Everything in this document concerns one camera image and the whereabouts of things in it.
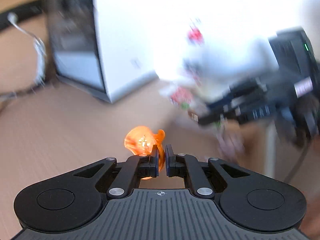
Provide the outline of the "orange plastic shell half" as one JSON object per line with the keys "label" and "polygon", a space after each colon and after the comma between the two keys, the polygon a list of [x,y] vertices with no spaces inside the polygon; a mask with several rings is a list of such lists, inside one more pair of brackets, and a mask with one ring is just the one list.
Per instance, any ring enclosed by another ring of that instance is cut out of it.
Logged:
{"label": "orange plastic shell half", "polygon": [[158,170],[161,171],[165,164],[165,152],[162,145],[164,139],[165,132],[162,129],[159,129],[155,134],[146,126],[137,126],[127,133],[124,147],[134,155],[151,155],[152,148],[156,145],[159,151]]}

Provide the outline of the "red green snack packet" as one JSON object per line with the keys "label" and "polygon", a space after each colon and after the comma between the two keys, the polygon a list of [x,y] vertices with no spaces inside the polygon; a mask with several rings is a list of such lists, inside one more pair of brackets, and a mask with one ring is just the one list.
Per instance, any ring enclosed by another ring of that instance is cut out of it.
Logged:
{"label": "red green snack packet", "polygon": [[171,84],[160,89],[159,94],[183,111],[193,122],[198,123],[201,117],[210,113],[208,104],[194,86]]}

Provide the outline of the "white aigo computer case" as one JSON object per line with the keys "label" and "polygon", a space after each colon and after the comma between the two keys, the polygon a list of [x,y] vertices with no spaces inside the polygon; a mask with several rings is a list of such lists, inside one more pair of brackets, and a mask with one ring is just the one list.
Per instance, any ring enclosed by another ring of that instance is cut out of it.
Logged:
{"label": "white aigo computer case", "polygon": [[150,81],[213,74],[204,0],[46,0],[57,77],[115,102]]}

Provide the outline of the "black wall power strip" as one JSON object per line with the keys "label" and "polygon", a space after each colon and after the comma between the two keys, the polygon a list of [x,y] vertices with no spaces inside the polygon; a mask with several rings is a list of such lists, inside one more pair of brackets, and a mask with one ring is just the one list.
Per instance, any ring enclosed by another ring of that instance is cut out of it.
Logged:
{"label": "black wall power strip", "polygon": [[11,26],[11,23],[8,20],[8,16],[10,13],[15,14],[17,16],[17,23],[20,23],[32,17],[43,14],[43,12],[45,11],[45,7],[46,6],[44,0],[33,0],[1,12],[0,30],[3,31],[4,29]]}

